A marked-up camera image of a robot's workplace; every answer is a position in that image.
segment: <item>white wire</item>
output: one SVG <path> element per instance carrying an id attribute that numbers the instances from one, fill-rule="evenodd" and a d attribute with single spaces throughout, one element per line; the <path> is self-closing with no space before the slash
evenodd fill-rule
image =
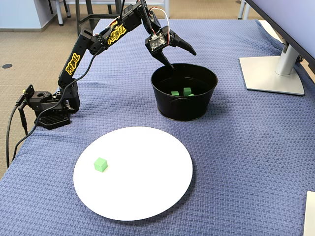
<path id="1" fill-rule="evenodd" d="M 115 18 L 114 20 L 112 20 L 112 22 L 111 22 L 111 23 L 109 23 L 109 25 L 108 25 L 106 28 L 110 27 L 110 26 L 111 26 L 111 24 L 112 24 L 112 23 L 114 23 L 114 21 L 115 21 L 115 20 L 117 20 L 119 17 L 117 17 L 117 18 Z"/>
<path id="2" fill-rule="evenodd" d="M 164 14 L 165 14 L 165 16 L 166 16 L 166 19 L 167 19 L 167 24 L 168 24 L 168 37 L 167 37 L 167 44 L 169 45 L 169 21 L 168 21 L 168 16 L 167 16 L 166 12 L 165 12 L 163 9 L 161 9 L 161 8 L 151 7 L 151 8 L 150 8 L 150 10 L 149 10 L 149 12 L 150 12 L 152 9 L 160 10 L 160 11 L 164 12 Z"/>

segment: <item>bucket rim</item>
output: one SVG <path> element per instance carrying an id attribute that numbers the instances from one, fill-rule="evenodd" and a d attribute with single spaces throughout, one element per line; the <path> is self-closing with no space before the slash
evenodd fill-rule
<path id="1" fill-rule="evenodd" d="M 207 94 L 207 93 L 213 91 L 213 90 L 216 88 L 216 86 L 218 85 L 218 77 L 217 77 L 217 75 L 215 74 L 215 72 L 213 72 L 212 70 L 208 69 L 207 67 L 204 67 L 204 66 L 201 66 L 201 65 L 196 65 L 196 64 L 190 64 L 190 63 L 173 63 L 172 65 L 193 65 L 193 66 L 198 66 L 198 67 L 205 68 L 206 70 L 209 70 L 212 74 L 214 74 L 214 76 L 215 76 L 215 78 L 216 78 L 216 84 L 213 86 L 213 88 L 212 88 L 211 90 L 207 91 L 207 92 L 204 92 L 204 93 L 202 93 L 202 94 L 198 94 L 198 95 L 195 95 L 195 96 L 203 96 L 203 95 L 205 95 L 205 94 Z M 161 93 L 163 93 L 163 94 L 165 94 L 165 95 L 168 95 L 168 96 L 171 96 L 171 97 L 177 97 L 177 98 L 187 97 L 187 96 L 174 96 L 174 95 L 165 93 L 165 92 L 159 90 L 159 89 L 153 84 L 153 82 L 152 82 L 153 75 L 156 73 L 157 70 L 160 70 L 160 69 L 162 69 L 162 68 L 166 68 L 166 65 L 159 67 L 158 69 L 156 69 L 156 70 L 153 72 L 153 74 L 152 74 L 152 76 L 151 76 L 151 85 L 152 85 L 157 91 L 159 91 L 159 92 L 161 92 Z"/>

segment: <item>black bucket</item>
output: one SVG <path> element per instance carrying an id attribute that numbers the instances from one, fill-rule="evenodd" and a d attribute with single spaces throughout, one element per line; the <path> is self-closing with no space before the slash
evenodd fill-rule
<path id="1" fill-rule="evenodd" d="M 178 121 L 198 119 L 206 111 L 218 79 L 205 67 L 192 64 L 173 64 L 174 70 L 163 66 L 151 78 L 158 110 L 167 118 Z M 184 88 L 193 95 L 184 96 Z"/>

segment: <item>monitor stand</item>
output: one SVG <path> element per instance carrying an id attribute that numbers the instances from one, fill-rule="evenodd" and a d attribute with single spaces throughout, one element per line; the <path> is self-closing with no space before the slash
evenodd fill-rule
<path id="1" fill-rule="evenodd" d="M 240 58 L 246 88 L 303 96 L 301 79 L 293 68 L 298 56 L 289 45 L 281 56 Z"/>

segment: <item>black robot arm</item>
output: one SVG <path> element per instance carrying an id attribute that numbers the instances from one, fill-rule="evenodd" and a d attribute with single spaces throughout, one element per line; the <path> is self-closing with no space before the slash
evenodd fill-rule
<path id="1" fill-rule="evenodd" d="M 107 50 L 128 32 L 134 30 L 143 23 L 144 28 L 150 34 L 146 39 L 146 47 L 151 55 L 164 65 L 173 68 L 171 63 L 162 53 L 163 48 L 168 45 L 181 47 L 193 55 L 196 52 L 187 42 L 182 40 L 175 32 L 161 25 L 153 11 L 147 8 L 144 0 L 138 0 L 135 5 L 129 5 L 122 11 L 121 17 L 113 20 L 107 28 L 98 34 L 91 30 L 82 29 L 72 52 L 59 75 L 59 91 L 51 94 L 47 91 L 35 91 L 30 85 L 24 92 L 27 104 L 35 111 L 36 117 L 44 110 L 47 110 L 38 122 L 39 126 L 54 129 L 70 123 L 69 116 L 79 110 L 80 99 L 78 86 L 74 82 L 73 74 L 79 66 L 86 50 L 92 55 L 100 54 Z"/>

